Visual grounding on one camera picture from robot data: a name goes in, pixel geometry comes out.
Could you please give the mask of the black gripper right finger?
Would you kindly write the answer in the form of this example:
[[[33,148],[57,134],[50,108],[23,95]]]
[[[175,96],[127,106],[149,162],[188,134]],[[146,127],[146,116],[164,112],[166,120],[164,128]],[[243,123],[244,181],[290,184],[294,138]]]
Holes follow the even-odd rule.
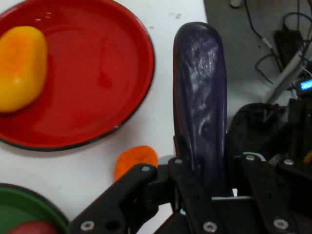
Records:
[[[255,155],[234,158],[239,196],[250,196],[266,234],[310,234],[312,219],[291,210],[291,186],[280,184],[281,170]]]

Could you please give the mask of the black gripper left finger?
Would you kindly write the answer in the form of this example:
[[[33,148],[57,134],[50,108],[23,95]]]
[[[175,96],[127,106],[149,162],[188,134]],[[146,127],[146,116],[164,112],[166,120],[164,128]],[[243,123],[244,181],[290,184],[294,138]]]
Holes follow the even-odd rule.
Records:
[[[190,167],[185,142],[175,137],[176,157],[157,167],[132,167],[69,225],[72,234],[135,234],[162,204],[173,209],[159,234],[213,234],[211,197]]]

